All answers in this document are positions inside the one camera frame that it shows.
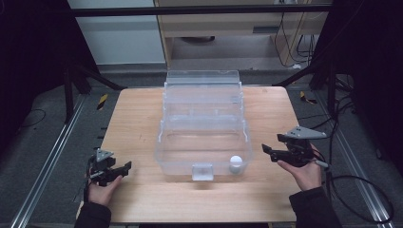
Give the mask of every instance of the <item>clear plastic container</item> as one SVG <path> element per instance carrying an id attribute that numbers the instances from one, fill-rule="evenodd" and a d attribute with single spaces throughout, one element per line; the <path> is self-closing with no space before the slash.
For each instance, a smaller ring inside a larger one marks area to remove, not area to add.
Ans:
<path id="1" fill-rule="evenodd" d="M 238 175 L 252 159 L 237 71 L 168 71 L 155 159 L 167 175 Z"/>

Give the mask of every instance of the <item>black horizontal bar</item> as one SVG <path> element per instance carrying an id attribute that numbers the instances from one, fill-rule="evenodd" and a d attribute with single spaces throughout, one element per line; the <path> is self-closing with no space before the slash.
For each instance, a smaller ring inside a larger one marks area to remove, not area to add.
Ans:
<path id="1" fill-rule="evenodd" d="M 329 11 L 332 4 L 294 4 L 294 5 L 236 5 L 236 6 L 196 6 L 196 7 L 151 7 L 116 9 L 69 9 L 54 10 L 48 13 L 72 15 L 74 17 L 97 16 L 144 16 L 176 14 L 215 14 L 215 13 L 258 13 L 258 12 L 313 12 Z"/>

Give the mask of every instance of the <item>light wood tabletop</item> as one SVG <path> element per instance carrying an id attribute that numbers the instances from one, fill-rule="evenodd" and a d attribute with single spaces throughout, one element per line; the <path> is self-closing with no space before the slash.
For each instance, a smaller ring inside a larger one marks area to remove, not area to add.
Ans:
<path id="1" fill-rule="evenodd" d="M 154 159 L 163 116 L 163 88 L 121 92 L 102 149 L 115 153 L 116 164 L 133 167 L 115 192 L 109 208 L 113 222 L 277 222 L 295 221 L 288 197 L 299 191 L 293 177 L 270 161 L 265 143 L 286 149 L 277 140 L 297 125 L 283 87 L 244 86 L 244 115 L 254 159 L 242 175 L 192 181 L 167 176 Z"/>

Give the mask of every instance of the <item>hand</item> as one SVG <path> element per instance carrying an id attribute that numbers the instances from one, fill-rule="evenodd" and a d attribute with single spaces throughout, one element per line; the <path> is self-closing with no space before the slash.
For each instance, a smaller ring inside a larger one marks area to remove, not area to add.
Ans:
<path id="1" fill-rule="evenodd" d="M 294 167 L 285 161 L 278 161 L 278 165 L 293 175 L 302 191 L 320 187 L 322 184 L 320 166 L 313 161 L 302 167 Z"/>
<path id="2" fill-rule="evenodd" d="M 99 186 L 97 183 L 91 183 L 88 187 L 88 201 L 107 206 L 112 198 L 113 192 L 119 186 L 123 176 L 118 176 L 110 185 Z"/>

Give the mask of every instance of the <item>gray floor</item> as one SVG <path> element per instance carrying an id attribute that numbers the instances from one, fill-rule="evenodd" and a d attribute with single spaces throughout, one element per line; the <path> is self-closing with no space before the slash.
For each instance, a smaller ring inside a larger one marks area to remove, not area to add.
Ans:
<path id="1" fill-rule="evenodd" d="M 244 85 L 270 85 L 297 72 L 297 69 L 282 66 L 276 56 L 273 43 L 267 36 L 216 37 L 213 42 L 205 42 L 203 39 L 177 39 L 170 69 L 237 69 Z M 162 70 L 153 73 L 109 73 L 105 76 L 123 86 L 162 86 L 165 73 Z M 299 124 L 313 127 L 326 120 L 326 116 L 323 116 L 324 110 L 320 104 L 303 102 L 299 92 L 304 90 L 310 98 L 320 101 L 323 94 L 326 94 L 326 88 L 311 93 L 306 89 L 307 82 L 309 76 L 298 80 L 287 90 Z M 92 92 L 90 95 L 81 95 L 81 98 L 85 98 L 81 115 L 30 215 L 30 227 L 72 227 L 74 223 L 79 204 L 72 200 L 83 182 L 86 160 L 94 148 L 101 145 L 105 127 L 119 96 L 119 91 L 113 91 L 96 82 L 91 83 Z M 102 110 L 96 110 L 99 99 L 106 93 L 106 105 Z M 343 92 L 337 93 L 338 98 L 344 95 Z M 77 94 L 75 98 L 77 101 L 81 99 Z M 35 100 L 33 109 L 40 110 L 32 111 L 24 123 L 33 125 L 21 128 L 8 149 L 10 155 L 0 164 L 0 227 L 9 227 L 63 128 L 63 88 L 57 87 L 40 95 Z M 371 137 L 352 109 L 340 115 L 339 123 L 338 132 L 345 136 L 368 179 L 380 186 L 393 203 L 393 223 L 384 227 L 403 227 L 403 200 L 400 197 L 403 192 L 402 177 L 388 160 L 376 158 Z M 318 130 L 329 133 L 331 127 L 325 124 Z M 329 140 L 313 143 L 327 158 Z M 352 173 L 348 158 L 342 152 L 343 146 L 335 140 L 332 167 L 334 175 Z M 338 181 L 337 189 L 354 209 L 368 217 L 371 216 L 367 202 L 361 197 L 362 194 L 353 180 Z M 334 199 L 333 202 L 344 227 L 378 227 L 353 215 L 339 200 Z M 274 227 L 291 227 L 291 224 L 279 223 L 274 224 Z"/>

